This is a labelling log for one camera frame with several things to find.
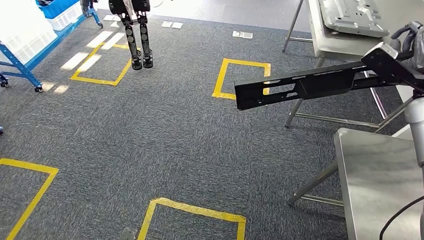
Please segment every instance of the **table leg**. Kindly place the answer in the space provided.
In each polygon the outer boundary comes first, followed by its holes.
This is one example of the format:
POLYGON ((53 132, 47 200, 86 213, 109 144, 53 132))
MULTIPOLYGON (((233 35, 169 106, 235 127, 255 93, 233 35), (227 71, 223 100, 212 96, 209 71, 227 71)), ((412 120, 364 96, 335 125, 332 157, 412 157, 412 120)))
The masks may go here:
POLYGON ((305 194, 307 194, 309 191, 315 188, 318 184, 322 183, 324 180, 326 180, 328 177, 334 174, 337 171, 337 169, 338 169, 337 162, 333 161, 330 164, 330 166, 328 166, 326 169, 324 169, 322 172, 316 175, 311 181, 309 181, 303 187, 299 188, 296 191, 296 193, 294 193, 294 195, 288 199, 288 203, 290 205, 293 205, 297 200, 299 200, 301 197, 303 197, 305 194))
MULTIPOLYGON (((367 71, 364 71, 363 74, 366 78, 370 77, 370 74, 367 71)), ((380 111, 381 117, 383 119, 387 118, 387 113, 383 107, 382 101, 380 100, 379 95, 377 94, 377 91, 374 87, 369 88, 371 90, 372 97, 374 98, 375 104, 377 104, 378 110, 380 111)))
MULTIPOLYGON (((325 60, 325 58, 323 58, 323 57, 318 58, 318 60, 315 63, 315 66, 313 68, 315 68, 315 69, 320 68, 324 63, 324 60, 325 60)), ((284 126, 286 128, 289 128, 290 124, 292 124, 293 118, 295 117, 296 113, 298 112, 299 107, 301 106, 303 101, 304 100, 302 98, 299 98, 296 101, 296 103, 294 104, 294 106, 291 108, 291 111, 288 114, 287 120, 285 120, 284 126)))
POLYGON ((374 131, 376 134, 378 131, 380 131, 382 128, 384 128, 387 124, 389 124, 393 119, 395 119, 399 114, 403 113, 405 108, 412 102, 412 97, 408 99, 406 102, 404 102, 402 105, 400 105, 396 110, 394 110, 392 113, 390 113, 386 119, 384 119, 379 125, 380 127, 374 131))
POLYGON ((302 98, 299 98, 298 100, 296 100, 296 103, 295 103, 295 104, 294 104, 294 106, 291 108, 291 111, 290 111, 290 113, 288 114, 287 119, 285 120, 285 124, 284 124, 284 126, 285 126, 286 128, 289 128, 289 127, 290 127, 290 124, 292 123, 293 118, 295 117, 296 113, 298 112, 299 107, 301 106, 301 104, 302 104, 302 102, 303 102, 303 101, 304 101, 304 100, 303 100, 302 98))
POLYGON ((286 51, 287 44, 289 44, 290 36, 292 35, 293 28, 295 27, 296 20, 298 19, 298 15, 299 15, 299 12, 301 11, 301 7, 302 7, 303 2, 304 2, 304 0, 300 0, 299 5, 297 6, 296 13, 294 14, 293 21, 291 22, 291 26, 288 29, 287 37, 285 38, 284 46, 282 47, 283 53, 286 51))

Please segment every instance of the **white storage box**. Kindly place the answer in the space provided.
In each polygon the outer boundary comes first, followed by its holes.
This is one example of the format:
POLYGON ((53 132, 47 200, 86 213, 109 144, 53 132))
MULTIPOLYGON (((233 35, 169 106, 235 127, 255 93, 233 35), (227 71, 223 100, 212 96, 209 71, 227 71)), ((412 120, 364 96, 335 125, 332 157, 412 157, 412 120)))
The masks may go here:
MULTIPOLYGON (((34 0, 5 1, 0 7, 0 41, 26 64, 58 36, 34 0), (29 19, 9 24, 10 19, 29 19)), ((0 61, 10 63, 3 53, 0 61)))
POLYGON ((69 24, 74 23, 82 14, 83 11, 81 10, 81 4, 78 1, 57 17, 47 19, 47 21, 51 24, 54 30, 61 31, 69 24))
MULTIPOLYGON (((23 39, 22 37, 16 36, 9 38, 7 41, 2 41, 4 45, 19 59, 19 61, 23 64, 26 64, 29 60, 35 57, 41 50, 43 50, 47 45, 49 45, 57 35, 54 31, 44 32, 39 34, 35 39, 30 42, 22 45, 23 39)), ((0 54, 0 61, 11 63, 9 59, 4 56, 4 54, 0 54)))

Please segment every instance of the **yellow tape square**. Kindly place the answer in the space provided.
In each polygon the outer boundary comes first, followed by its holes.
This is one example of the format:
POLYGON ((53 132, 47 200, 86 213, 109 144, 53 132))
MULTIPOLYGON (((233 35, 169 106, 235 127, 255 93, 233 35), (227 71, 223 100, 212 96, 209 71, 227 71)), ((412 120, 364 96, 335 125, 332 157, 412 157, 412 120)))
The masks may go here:
POLYGON ((203 208, 199 206, 192 206, 185 203, 172 201, 164 197, 160 197, 150 201, 147 207, 144 221, 143 221, 143 224, 141 225, 140 234, 138 235, 137 240, 146 239, 147 230, 149 229, 150 222, 152 221, 152 216, 153 216, 153 213, 155 212, 155 208, 157 204, 178 209, 178 210, 185 211, 192 214, 203 215, 206 217, 238 223, 236 240, 245 239, 246 218, 244 216, 236 215, 236 214, 232 214, 228 212, 223 212, 223 211, 215 211, 215 210, 211 210, 211 209, 207 209, 207 208, 203 208))
MULTIPOLYGON (((94 48, 93 51, 84 59, 84 61, 82 62, 82 64, 84 64, 85 62, 87 62, 94 54, 96 54, 97 51, 100 49, 100 47, 103 46, 104 44, 105 44, 104 42, 101 42, 96 48, 94 48)), ((113 47, 115 47, 115 48, 121 48, 121 49, 129 49, 128 46, 126 46, 126 45, 119 45, 119 44, 115 44, 115 45, 113 45, 113 47)), ((106 85, 116 86, 121 81, 121 79, 124 77, 124 75, 127 73, 127 71, 130 68, 130 66, 131 66, 131 58, 126 63, 125 67, 120 72, 120 74, 117 77, 117 79, 114 80, 114 81, 111 81, 111 80, 101 80, 101 79, 95 79, 95 78, 78 76, 80 74, 80 72, 81 72, 81 67, 79 67, 69 79, 70 80, 77 80, 77 81, 83 81, 83 82, 93 83, 93 84, 106 84, 106 85)))
MULTIPOLYGON (((221 65, 221 69, 219 70, 218 78, 216 79, 215 89, 213 90, 212 97, 236 100, 235 94, 221 92, 221 89, 223 88, 224 78, 227 72, 228 64, 239 64, 239 65, 246 65, 246 66, 252 66, 252 67, 262 67, 264 68, 264 73, 263 73, 264 77, 269 77, 271 75, 271 63, 224 58, 222 60, 222 65, 221 65)), ((263 94, 264 95, 270 94, 270 89, 264 88, 263 94)))
POLYGON ((6 237, 6 240, 13 240, 18 234, 19 230, 21 230, 27 218, 33 212, 36 205, 39 203, 41 197, 46 192, 47 188, 50 186, 53 179, 56 177, 56 174, 58 173, 59 169, 51 167, 51 166, 44 166, 40 164, 35 164, 35 163, 25 162, 25 161, 18 161, 18 160, 13 160, 8 158, 1 158, 0 166, 1 165, 7 165, 7 166, 16 167, 16 168, 28 169, 28 170, 33 170, 33 171, 49 174, 47 179, 41 186, 40 190, 38 190, 37 194, 32 199, 31 203, 29 203, 28 207, 22 213, 22 216, 20 216, 19 220, 17 221, 15 226, 12 228, 12 231, 10 231, 9 235, 6 237))

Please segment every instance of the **metal table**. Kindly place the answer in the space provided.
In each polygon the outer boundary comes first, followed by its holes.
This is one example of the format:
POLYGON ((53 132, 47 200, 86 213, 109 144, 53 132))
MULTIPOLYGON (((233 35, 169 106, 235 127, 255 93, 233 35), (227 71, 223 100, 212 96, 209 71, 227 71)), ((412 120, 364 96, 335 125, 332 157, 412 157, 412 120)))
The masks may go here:
MULTIPOLYGON (((300 42, 311 42, 313 43, 314 53, 319 57, 315 68, 321 67, 324 59, 336 59, 344 61, 359 61, 361 57, 376 44, 384 40, 385 42, 390 41, 390 37, 387 36, 384 39, 361 36, 348 33, 333 34, 333 30, 325 27, 319 0, 306 0, 309 8, 309 23, 312 34, 312 39, 291 37, 293 28, 296 24, 296 19, 299 15, 304 0, 299 0, 299 5, 294 14, 293 21, 286 41, 284 43, 283 52, 286 50, 289 41, 300 41, 300 42)), ((380 14, 383 17, 384 27, 387 28, 391 33, 400 29, 403 25, 407 24, 412 20, 424 22, 424 1, 422 0, 374 0, 380 14)), ((298 109, 302 104, 303 99, 298 99, 290 111, 290 114, 285 122, 285 126, 289 127, 294 117, 307 118, 328 122, 344 123, 350 125, 366 126, 376 128, 374 131, 377 133, 387 124, 389 124, 394 118, 401 114, 408 103, 407 102, 399 106, 395 111, 387 114, 377 91, 374 88, 370 88, 371 94, 374 98, 375 103, 380 111, 383 120, 379 123, 374 122, 363 122, 357 120, 349 120, 337 117, 319 116, 306 113, 299 113, 298 109)))
MULTIPOLYGON (((380 43, 380 38, 339 33, 325 27, 318 0, 307 0, 314 53, 319 58, 359 61, 368 50, 380 43)), ((410 21, 424 22, 423 0, 374 0, 390 35, 410 21)), ((390 43, 390 37, 383 40, 390 43)))
MULTIPOLYGON (((300 188, 289 200, 300 198, 344 206, 350 240, 376 240, 389 218, 424 195, 422 170, 414 143, 392 136, 339 129, 334 135, 336 161, 300 188), (343 202, 306 195, 338 170, 343 202)), ((389 226, 385 240, 421 240, 423 203, 412 206, 389 226)))

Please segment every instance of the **metal stand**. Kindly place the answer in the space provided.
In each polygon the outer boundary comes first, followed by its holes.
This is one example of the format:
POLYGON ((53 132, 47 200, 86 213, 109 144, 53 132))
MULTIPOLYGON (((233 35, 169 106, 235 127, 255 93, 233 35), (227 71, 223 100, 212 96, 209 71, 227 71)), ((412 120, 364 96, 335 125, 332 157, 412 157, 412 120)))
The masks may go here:
POLYGON ((316 175, 311 181, 309 181, 303 187, 299 188, 299 190, 297 190, 294 193, 294 195, 288 199, 288 203, 290 205, 293 205, 293 204, 295 204, 295 202, 297 200, 305 199, 305 200, 310 200, 310 201, 319 202, 319 203, 323 203, 323 204, 330 204, 330 205, 343 207, 342 201, 328 199, 328 198, 319 197, 319 196, 307 195, 307 193, 309 191, 311 191, 317 185, 319 185, 324 180, 326 180, 328 177, 333 175, 337 170, 338 170, 337 162, 333 161, 329 167, 327 167, 322 172, 320 172, 318 175, 316 175))
MULTIPOLYGON (((321 67, 324 63, 324 60, 325 60, 325 58, 322 58, 322 57, 318 58, 318 60, 315 63, 315 66, 313 68, 317 69, 317 68, 321 67)), ((290 124, 292 123, 293 118, 296 116, 296 114, 299 110, 299 107, 301 106, 303 101, 304 100, 302 98, 299 98, 298 100, 296 100, 296 103, 294 104, 293 108, 291 108, 291 112, 288 114, 287 120, 285 121, 284 126, 286 128, 290 127, 290 124)))
MULTIPOLYGON (((424 177, 424 97, 409 99, 408 102, 410 104, 405 109, 405 120, 410 125, 416 160, 424 177)), ((420 232, 421 239, 424 240, 424 209, 420 217, 420 232)))
POLYGON ((35 87, 36 93, 41 93, 43 91, 42 83, 39 82, 36 77, 31 73, 31 71, 22 64, 21 61, 3 44, 0 42, 0 51, 3 52, 3 54, 10 60, 10 63, 7 62, 0 62, 0 65, 8 66, 8 67, 14 67, 17 68, 21 73, 14 73, 14 72, 2 72, 3 75, 9 75, 9 76, 15 76, 20 78, 26 78, 28 81, 32 83, 35 87))
MULTIPOLYGON (((321 65, 324 62, 324 58, 319 58, 318 61, 315 64, 314 68, 319 68, 321 67, 321 65)), ((370 88, 371 89, 371 93, 375 92, 374 88, 370 88)), ((397 116, 399 116, 399 114, 401 114, 405 108, 407 107, 407 105, 413 100, 412 98, 409 99, 408 101, 404 102, 402 105, 400 105, 395 111, 393 111, 391 114, 386 115, 386 111, 383 108, 383 105, 380 101, 379 96, 377 95, 377 93, 375 92, 375 94, 373 94, 374 96, 374 100, 378 106, 378 109, 380 110, 380 113, 383 117, 383 121, 380 123, 373 123, 373 122, 364 122, 364 121, 355 121, 355 120, 349 120, 349 119, 343 119, 343 118, 337 118, 337 117, 329 117, 329 116, 318 116, 318 115, 312 115, 312 114, 306 114, 306 113, 300 113, 298 112, 299 107, 301 106, 303 99, 298 99, 296 100, 296 103, 294 104, 294 106, 291 108, 290 113, 288 114, 288 117, 285 121, 284 126, 286 128, 289 128, 293 118, 298 117, 298 118, 305 118, 305 119, 314 119, 314 120, 321 120, 321 121, 326 121, 326 122, 334 122, 334 123, 341 123, 341 124, 350 124, 350 125, 358 125, 358 126, 365 126, 365 127, 370 127, 370 128, 376 128, 377 130, 374 131, 374 133, 377 133, 378 131, 380 131, 382 128, 384 128, 387 124, 389 124, 393 119, 395 119, 397 116)))
POLYGON ((297 41, 297 42, 304 42, 304 43, 312 43, 312 39, 308 38, 299 38, 299 37, 291 37, 293 28, 295 27, 296 20, 298 19, 299 12, 301 11, 302 4, 304 0, 299 1, 299 5, 297 6, 296 13, 294 13, 293 21, 291 22, 291 26, 288 30, 287 37, 285 38, 284 46, 282 47, 282 52, 284 53, 286 51, 287 45, 289 44, 289 41, 297 41))

